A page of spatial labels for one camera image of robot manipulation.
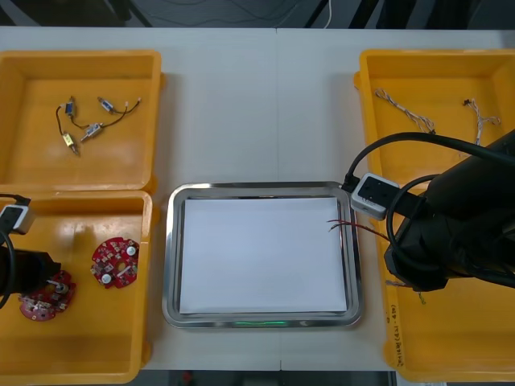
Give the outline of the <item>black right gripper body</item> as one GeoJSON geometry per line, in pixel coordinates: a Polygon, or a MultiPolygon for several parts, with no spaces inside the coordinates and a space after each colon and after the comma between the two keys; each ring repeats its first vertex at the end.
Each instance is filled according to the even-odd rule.
{"type": "Polygon", "coordinates": [[[452,278],[462,278],[463,272],[448,267],[426,245],[422,232],[414,221],[405,218],[397,231],[393,216],[385,220],[389,247],[384,253],[387,270],[416,292],[443,289],[452,278]]]}

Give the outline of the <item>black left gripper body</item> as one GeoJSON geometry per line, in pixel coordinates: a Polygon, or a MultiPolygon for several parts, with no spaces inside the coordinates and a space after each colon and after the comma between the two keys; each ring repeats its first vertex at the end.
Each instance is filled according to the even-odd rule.
{"type": "Polygon", "coordinates": [[[10,254],[7,247],[1,247],[1,295],[32,294],[61,270],[61,263],[53,261],[46,252],[15,249],[14,262],[14,284],[7,287],[11,277],[10,254]]]}

